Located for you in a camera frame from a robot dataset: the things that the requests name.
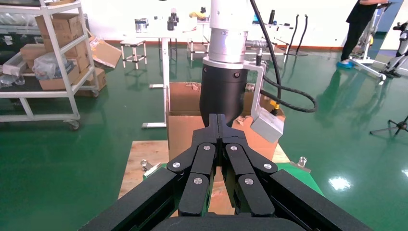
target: black pants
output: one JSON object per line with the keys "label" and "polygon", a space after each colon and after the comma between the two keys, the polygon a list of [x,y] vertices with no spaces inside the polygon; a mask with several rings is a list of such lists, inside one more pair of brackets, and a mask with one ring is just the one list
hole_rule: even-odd
{"label": "black pants", "polygon": [[342,61],[348,59],[358,40],[364,32],[368,23],[350,23],[348,27],[347,40],[343,47]]}

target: yellow connector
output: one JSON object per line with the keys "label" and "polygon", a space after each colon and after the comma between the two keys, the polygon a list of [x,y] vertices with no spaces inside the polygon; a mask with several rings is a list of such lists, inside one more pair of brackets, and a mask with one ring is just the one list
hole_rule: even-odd
{"label": "yellow connector", "polygon": [[271,100],[271,101],[270,101],[270,104],[271,104],[272,106],[274,106],[276,110],[278,110],[278,109],[280,108],[280,104],[278,104],[276,101]]}

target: person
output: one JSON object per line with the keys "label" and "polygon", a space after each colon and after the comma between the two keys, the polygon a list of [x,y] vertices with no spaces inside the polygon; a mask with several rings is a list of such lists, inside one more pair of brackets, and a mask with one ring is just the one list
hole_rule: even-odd
{"label": "person", "polygon": [[388,0],[358,0],[351,10],[346,22],[349,23],[347,40],[343,47],[341,60],[337,63],[338,67],[352,68],[353,64],[349,56],[357,45],[358,40],[371,21],[378,4],[387,3]]}

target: green mat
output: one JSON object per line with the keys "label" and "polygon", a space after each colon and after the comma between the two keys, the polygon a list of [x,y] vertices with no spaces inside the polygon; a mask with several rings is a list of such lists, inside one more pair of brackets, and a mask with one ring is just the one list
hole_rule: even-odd
{"label": "green mat", "polygon": [[291,165],[290,163],[276,163],[276,165],[278,166],[279,170],[283,169],[287,171],[292,176],[296,177],[298,180],[303,182],[303,184],[309,186],[311,189],[315,190],[320,195],[324,196],[323,192],[320,190],[320,188],[318,187],[310,173],[307,173],[301,170],[300,168]]}

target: black cable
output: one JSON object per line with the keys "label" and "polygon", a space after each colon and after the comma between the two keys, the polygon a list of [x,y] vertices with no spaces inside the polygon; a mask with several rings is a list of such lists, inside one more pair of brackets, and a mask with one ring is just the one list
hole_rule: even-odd
{"label": "black cable", "polygon": [[298,18],[299,18],[299,14],[296,15],[296,24],[295,24],[295,26],[294,26],[294,31],[293,31],[293,34],[292,34],[292,39],[291,39],[291,43],[289,43],[288,53],[287,53],[287,54],[289,54],[289,52],[291,51],[293,39],[294,39],[294,36],[295,36],[295,34],[296,34],[296,31],[297,31],[297,23],[298,23],[298,20],[297,20],[297,19],[298,19]]}
{"label": "black cable", "polygon": [[267,83],[271,84],[272,86],[277,87],[278,89],[287,90],[287,91],[290,91],[290,92],[293,92],[293,93],[296,93],[296,94],[300,94],[300,95],[305,96],[306,98],[310,99],[310,101],[313,103],[313,108],[307,109],[307,108],[302,108],[302,107],[298,107],[298,106],[293,106],[292,104],[287,103],[287,102],[285,102],[285,101],[283,101],[283,100],[281,100],[281,99],[278,99],[276,96],[272,95],[271,93],[269,93],[269,92],[267,92],[267,91],[261,89],[260,93],[261,93],[262,95],[265,95],[266,97],[269,97],[270,99],[276,101],[277,103],[280,103],[280,104],[282,104],[282,105],[284,105],[284,106],[287,106],[287,107],[289,107],[289,108],[291,108],[291,109],[293,109],[293,110],[299,111],[299,112],[311,113],[311,112],[315,112],[315,111],[318,109],[318,104],[317,104],[316,100],[315,100],[311,95],[307,94],[306,92],[303,92],[303,91],[301,91],[301,90],[296,90],[296,89],[292,89],[292,88],[288,88],[288,87],[281,86],[281,85],[279,85],[279,84],[273,82],[272,80],[270,80],[270,79],[267,78],[266,76],[264,76],[263,79],[264,79]]}
{"label": "black cable", "polygon": [[[265,37],[265,39],[267,41],[267,44],[268,44],[269,53],[270,53],[270,56],[272,58],[272,63],[273,63],[274,69],[275,69],[276,83],[281,85],[280,84],[281,83],[281,79],[280,79],[281,76],[279,74],[278,62],[276,61],[275,52],[273,51],[272,43],[270,42],[270,38],[269,38],[269,35],[268,35],[268,32],[267,32],[267,29],[265,28],[264,21],[262,20],[261,13],[259,12],[258,7],[256,6],[255,0],[249,0],[249,1],[251,2],[252,8],[254,9],[254,12],[255,12],[255,15],[258,18],[259,25],[261,26],[262,33],[264,34],[264,37]],[[281,98],[281,94],[282,94],[282,90],[278,88],[278,95],[277,95],[278,99]]]}
{"label": "black cable", "polygon": [[299,52],[300,46],[302,45],[303,37],[305,36],[306,30],[307,30],[307,21],[309,17],[307,16],[307,14],[305,14],[305,17],[306,17],[305,29],[303,31],[302,37],[300,38],[299,46],[296,49],[296,54]]}

